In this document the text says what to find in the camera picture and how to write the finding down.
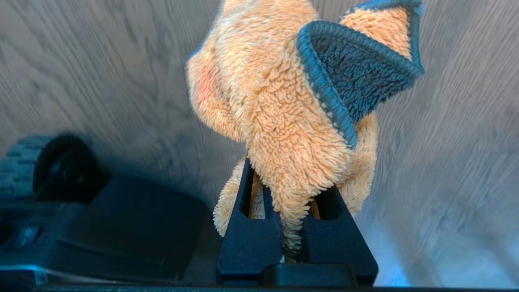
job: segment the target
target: wood grain surface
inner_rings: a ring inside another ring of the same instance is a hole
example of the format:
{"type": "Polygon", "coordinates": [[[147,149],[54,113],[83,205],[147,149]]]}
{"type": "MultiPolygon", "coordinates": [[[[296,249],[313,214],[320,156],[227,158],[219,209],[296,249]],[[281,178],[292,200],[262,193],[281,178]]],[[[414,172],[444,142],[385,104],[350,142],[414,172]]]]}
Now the wood grain surface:
{"type": "MultiPolygon", "coordinates": [[[[313,0],[325,20],[360,1],[313,0]]],[[[519,1],[426,0],[426,74],[378,110],[357,223],[378,285],[519,286],[519,1]]],[[[214,206],[244,145],[193,115],[184,78],[218,1],[0,0],[0,153],[73,131],[103,164],[214,206]]]]}

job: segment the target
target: black wheel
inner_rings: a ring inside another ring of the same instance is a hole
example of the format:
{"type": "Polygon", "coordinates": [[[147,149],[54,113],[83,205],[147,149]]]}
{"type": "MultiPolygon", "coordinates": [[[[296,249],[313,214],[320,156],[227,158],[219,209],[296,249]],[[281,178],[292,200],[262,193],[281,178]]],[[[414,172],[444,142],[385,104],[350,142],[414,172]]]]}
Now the black wheel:
{"type": "Polygon", "coordinates": [[[90,149],[69,134],[20,140],[0,162],[0,171],[4,199],[88,203],[106,182],[90,149]]]}

